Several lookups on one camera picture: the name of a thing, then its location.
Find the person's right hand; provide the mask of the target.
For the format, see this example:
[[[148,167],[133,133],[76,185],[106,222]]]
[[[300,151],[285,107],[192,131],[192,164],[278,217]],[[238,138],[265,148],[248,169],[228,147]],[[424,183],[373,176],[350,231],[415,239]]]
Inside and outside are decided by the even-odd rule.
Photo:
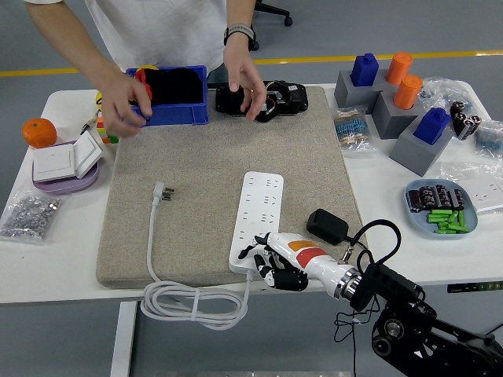
[[[105,129],[117,137],[134,137],[152,115],[145,86],[121,71],[111,74],[98,86]]]

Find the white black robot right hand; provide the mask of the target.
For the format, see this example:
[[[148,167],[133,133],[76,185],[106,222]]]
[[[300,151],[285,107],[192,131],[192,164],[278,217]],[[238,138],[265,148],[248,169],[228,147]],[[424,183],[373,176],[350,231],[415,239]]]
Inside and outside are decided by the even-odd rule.
[[[255,236],[237,258],[249,256],[267,285],[284,291],[302,291],[309,279],[315,279],[329,295],[339,298],[349,280],[359,275],[353,265],[335,260],[317,244],[295,233]]]

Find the person's left hand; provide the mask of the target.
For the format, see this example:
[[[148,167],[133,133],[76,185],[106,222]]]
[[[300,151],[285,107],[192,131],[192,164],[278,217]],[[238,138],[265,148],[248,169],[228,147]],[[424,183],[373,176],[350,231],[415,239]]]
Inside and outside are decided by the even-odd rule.
[[[228,71],[229,90],[244,91],[241,111],[249,120],[255,120],[266,102],[266,87],[262,76],[248,51],[248,38],[243,34],[231,35],[223,53]]]

